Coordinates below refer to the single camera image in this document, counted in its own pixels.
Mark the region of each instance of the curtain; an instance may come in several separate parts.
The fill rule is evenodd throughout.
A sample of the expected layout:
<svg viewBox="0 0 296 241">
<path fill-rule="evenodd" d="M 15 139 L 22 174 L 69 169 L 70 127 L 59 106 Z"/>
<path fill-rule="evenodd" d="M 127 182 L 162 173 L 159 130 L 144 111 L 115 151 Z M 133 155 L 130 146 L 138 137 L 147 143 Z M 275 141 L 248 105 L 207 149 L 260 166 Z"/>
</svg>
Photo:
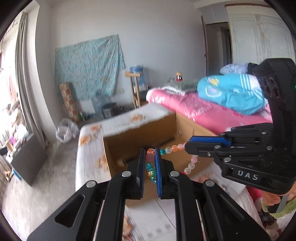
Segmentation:
<svg viewBox="0 0 296 241">
<path fill-rule="evenodd" d="M 40 145 L 46 148 L 46 139 L 40 127 L 40 120 L 32 99 L 30 84 L 27 78 L 25 64 L 25 40 L 27 30 L 28 14 L 23 12 L 17 32 L 17 42 L 15 46 L 15 74 L 20 93 L 20 103 L 25 117 L 29 133 L 34 133 Z"/>
</svg>

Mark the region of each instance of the white wall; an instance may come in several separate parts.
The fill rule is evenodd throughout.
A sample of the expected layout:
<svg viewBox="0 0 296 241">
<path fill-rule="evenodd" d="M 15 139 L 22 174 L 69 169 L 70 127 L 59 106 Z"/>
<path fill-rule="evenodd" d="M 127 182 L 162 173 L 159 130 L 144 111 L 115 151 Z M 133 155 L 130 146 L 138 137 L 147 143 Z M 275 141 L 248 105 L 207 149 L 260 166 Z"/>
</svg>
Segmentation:
<svg viewBox="0 0 296 241">
<path fill-rule="evenodd" d="M 38 68 L 36 62 L 36 23 L 39 7 L 28 13 L 27 38 L 26 38 L 26 68 L 28 82 L 30 83 L 32 98 L 40 120 L 40 125 L 50 142 L 55 141 L 56 127 L 51 119 L 50 113 L 43 96 Z"/>
<path fill-rule="evenodd" d="M 205 24 L 228 22 L 228 15 L 224 5 L 205 7 L 201 9 Z"/>
<path fill-rule="evenodd" d="M 184 79 L 205 76 L 201 12 L 181 0 L 72 0 L 52 9 L 51 55 L 55 49 L 89 39 L 119 34 L 126 67 L 142 64 L 150 86 L 164 85 L 177 71 Z M 121 71 L 113 97 L 131 103 L 129 80 Z M 83 108 L 92 109 L 90 101 Z"/>
<path fill-rule="evenodd" d="M 42 89 L 43 97 L 50 114 L 51 120 L 49 124 L 54 124 L 55 127 L 65 113 L 59 102 L 57 91 L 54 84 L 54 74 L 51 68 L 50 58 L 50 18 L 52 8 L 43 2 L 40 4 L 37 23 L 36 23 L 36 61 L 37 69 Z"/>
</svg>

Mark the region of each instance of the trash bin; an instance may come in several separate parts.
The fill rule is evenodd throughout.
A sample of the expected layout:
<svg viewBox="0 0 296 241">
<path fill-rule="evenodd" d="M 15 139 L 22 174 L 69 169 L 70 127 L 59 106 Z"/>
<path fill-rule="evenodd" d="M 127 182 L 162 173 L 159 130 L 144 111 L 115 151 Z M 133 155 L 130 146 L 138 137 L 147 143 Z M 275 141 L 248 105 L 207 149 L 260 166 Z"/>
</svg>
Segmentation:
<svg viewBox="0 0 296 241">
<path fill-rule="evenodd" d="M 104 119 L 104 115 L 102 112 L 102 107 L 111 102 L 110 97 L 101 93 L 101 91 L 97 91 L 96 95 L 91 100 L 93 104 L 94 111 L 96 116 L 99 117 L 99 120 Z"/>
<path fill-rule="evenodd" d="M 104 118 L 111 118 L 113 116 L 118 115 L 117 104 L 116 103 L 108 103 L 102 107 Z"/>
</svg>

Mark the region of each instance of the pink blanket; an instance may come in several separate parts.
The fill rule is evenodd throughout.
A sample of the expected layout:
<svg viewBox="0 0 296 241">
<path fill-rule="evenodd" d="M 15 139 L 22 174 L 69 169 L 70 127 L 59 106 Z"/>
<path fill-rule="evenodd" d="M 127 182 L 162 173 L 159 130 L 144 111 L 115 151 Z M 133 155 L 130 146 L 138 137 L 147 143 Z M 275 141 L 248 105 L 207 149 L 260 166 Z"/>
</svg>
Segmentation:
<svg viewBox="0 0 296 241">
<path fill-rule="evenodd" d="M 272 122 L 269 106 L 255 115 L 242 115 L 226 107 L 204 101 L 197 92 L 185 96 L 159 88 L 148 91 L 146 99 L 182 114 L 206 129 L 220 134 L 234 126 Z"/>
</svg>

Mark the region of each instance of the small figurine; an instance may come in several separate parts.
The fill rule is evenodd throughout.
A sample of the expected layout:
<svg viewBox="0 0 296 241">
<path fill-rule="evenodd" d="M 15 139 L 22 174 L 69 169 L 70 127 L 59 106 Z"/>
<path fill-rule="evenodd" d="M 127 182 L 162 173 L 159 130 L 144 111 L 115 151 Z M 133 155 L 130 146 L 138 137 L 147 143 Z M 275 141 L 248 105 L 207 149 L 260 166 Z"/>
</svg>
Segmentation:
<svg viewBox="0 0 296 241">
<path fill-rule="evenodd" d="M 182 73 L 180 71 L 178 71 L 176 73 L 176 81 L 183 81 L 183 79 L 182 79 Z"/>
</svg>

